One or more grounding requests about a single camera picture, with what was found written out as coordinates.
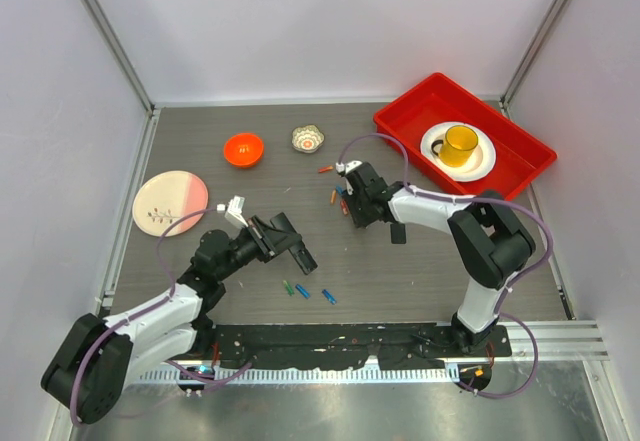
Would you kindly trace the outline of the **black remote control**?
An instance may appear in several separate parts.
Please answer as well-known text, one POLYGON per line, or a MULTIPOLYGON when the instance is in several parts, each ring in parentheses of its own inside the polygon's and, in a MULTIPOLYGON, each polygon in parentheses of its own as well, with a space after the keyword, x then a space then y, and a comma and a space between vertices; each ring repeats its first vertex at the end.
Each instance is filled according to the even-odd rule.
POLYGON ((270 219, 271 225, 280 231, 284 231, 290 240, 288 247, 289 253, 292 255, 299 268, 304 275, 309 275, 318 267, 315 259, 307 249, 302 240, 302 235, 297 232, 293 224, 284 212, 278 213, 270 219))

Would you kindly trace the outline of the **black remote battery cover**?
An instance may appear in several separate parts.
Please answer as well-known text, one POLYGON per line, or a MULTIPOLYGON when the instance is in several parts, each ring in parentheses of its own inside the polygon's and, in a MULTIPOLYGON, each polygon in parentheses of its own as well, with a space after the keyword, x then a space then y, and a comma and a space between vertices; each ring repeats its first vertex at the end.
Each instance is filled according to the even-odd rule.
POLYGON ((404 245, 407 242, 406 227, 401 223, 390 225, 391 243, 394 245, 404 245))

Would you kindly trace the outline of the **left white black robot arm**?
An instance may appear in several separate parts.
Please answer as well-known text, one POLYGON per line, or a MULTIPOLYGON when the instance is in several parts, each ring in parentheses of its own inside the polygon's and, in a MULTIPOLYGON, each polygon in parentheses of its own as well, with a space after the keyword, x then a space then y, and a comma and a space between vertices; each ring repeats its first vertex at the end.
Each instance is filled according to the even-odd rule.
POLYGON ((213 346, 208 314, 225 294, 225 280, 253 261, 268 263, 284 252, 304 274, 317 267, 284 213, 269 221, 253 216, 236 237, 207 231, 168 290, 118 315, 78 318, 45 369, 41 388, 68 408, 74 423, 99 421, 156 365, 181 354, 205 358, 213 346))

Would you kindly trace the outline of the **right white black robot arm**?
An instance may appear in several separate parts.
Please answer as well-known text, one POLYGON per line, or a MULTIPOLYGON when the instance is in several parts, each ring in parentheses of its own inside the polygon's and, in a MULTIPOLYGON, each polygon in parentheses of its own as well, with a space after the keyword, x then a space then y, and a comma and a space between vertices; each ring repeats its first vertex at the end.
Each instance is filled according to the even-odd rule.
POLYGON ((356 227, 388 223, 393 244, 406 242, 407 224, 452 236, 470 279, 452 316, 451 341, 460 354, 477 354, 497 323, 507 283, 520 274, 536 250, 528 230, 501 204, 474 203, 470 197, 460 202, 435 199, 432 192, 414 185, 387 183, 368 162, 338 163, 336 168, 345 180, 342 199, 356 227))

